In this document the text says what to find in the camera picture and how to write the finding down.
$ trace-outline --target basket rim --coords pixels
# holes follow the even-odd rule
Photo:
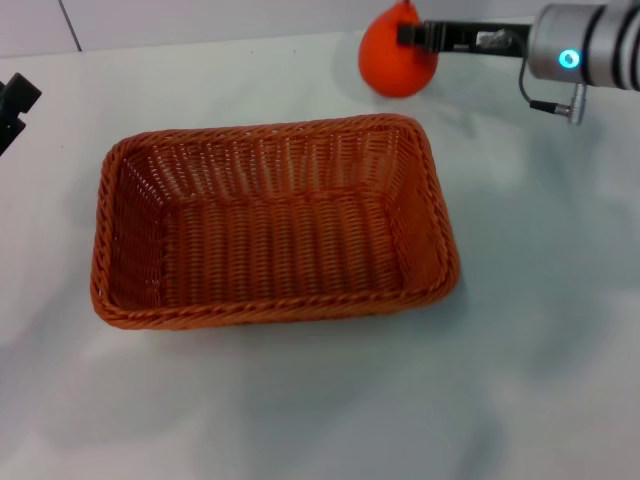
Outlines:
[[[307,295],[287,298],[263,298],[243,302],[221,302],[211,304],[192,304],[181,307],[155,307],[148,309],[126,309],[115,305],[109,298],[109,280],[111,264],[111,238],[113,230],[113,212],[115,193],[117,188],[118,171],[122,165],[124,155],[134,148],[145,148],[157,145],[158,136],[164,136],[169,144],[188,143],[189,137],[203,132],[216,132],[218,135],[225,131],[232,131],[237,127],[202,128],[202,129],[171,129],[158,132],[145,132],[127,137],[116,143],[107,154],[101,171],[100,188],[98,190],[98,209],[96,213],[96,234],[94,240],[93,260],[91,268],[90,294],[96,313],[109,323],[118,320],[143,320],[162,317],[180,317],[185,315],[205,317],[210,315],[226,315],[242,311],[255,313],[268,312],[279,308],[322,307],[326,305],[357,305],[369,301],[389,301],[398,299],[417,299],[441,291],[444,295],[455,285],[459,274],[459,257],[453,239],[451,222],[449,221],[446,205],[442,195],[439,180],[436,176],[435,163],[431,152],[431,145],[420,123],[411,118],[395,113],[381,113],[358,115],[338,119],[309,120],[305,122],[290,122],[267,125],[253,125],[241,127],[249,129],[249,133],[260,134],[260,138],[267,139],[275,135],[279,128],[297,125],[301,132],[305,127],[326,123],[328,129],[340,130],[340,122],[348,121],[351,125],[358,121],[366,121],[367,127],[372,126],[371,120],[378,120],[381,127],[390,127],[390,123],[408,127],[420,144],[420,156],[426,171],[427,182],[421,192],[429,196],[427,205],[432,207],[429,218],[434,227],[434,236],[438,247],[436,252],[443,266],[437,280],[428,286],[416,289],[397,290],[366,290],[360,292]]]

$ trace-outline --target wall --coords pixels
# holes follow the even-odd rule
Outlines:
[[[353,31],[366,28],[392,1],[63,0],[84,50]],[[533,15],[548,3],[414,1],[423,17],[450,19]],[[0,57],[75,51],[59,3],[0,0]]]
[[[394,0],[64,0],[83,48],[364,29]],[[547,0],[414,0],[430,18],[533,15]]]
[[[56,0],[0,0],[0,57],[74,51]]]

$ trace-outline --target orange wicker basket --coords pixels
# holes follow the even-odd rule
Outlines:
[[[91,297],[119,328],[391,313],[458,276],[429,143],[406,117],[143,133],[102,167]]]

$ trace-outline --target metal cylinder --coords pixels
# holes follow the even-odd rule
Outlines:
[[[528,56],[538,78],[640,91],[640,5],[548,5]]]

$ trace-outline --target cable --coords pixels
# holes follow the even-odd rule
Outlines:
[[[540,110],[541,112],[551,113],[553,115],[563,115],[565,117],[569,116],[570,107],[568,105],[560,105],[555,102],[543,102],[540,100],[533,100],[526,89],[524,88],[524,74],[527,70],[527,45],[525,41],[522,39],[520,35],[518,35],[513,30],[503,30],[505,35],[507,35],[512,41],[516,42],[520,47],[520,52],[522,53],[522,66],[520,67],[520,74],[518,75],[518,87],[520,88],[520,93],[523,98],[529,104],[529,107],[534,110]]]
[[[520,35],[518,35],[513,30],[504,30],[504,33],[508,35],[508,37],[512,41],[518,44],[518,47],[520,48],[520,53],[522,53],[522,66],[520,67],[520,75],[518,76],[518,87],[520,88],[520,93],[522,94],[524,99],[527,101],[529,105],[531,105],[531,102],[533,102],[534,100],[531,99],[526,89],[524,88],[524,74],[527,70],[527,53],[528,53],[527,45],[524,43],[524,40],[522,39],[522,37],[520,37]]]

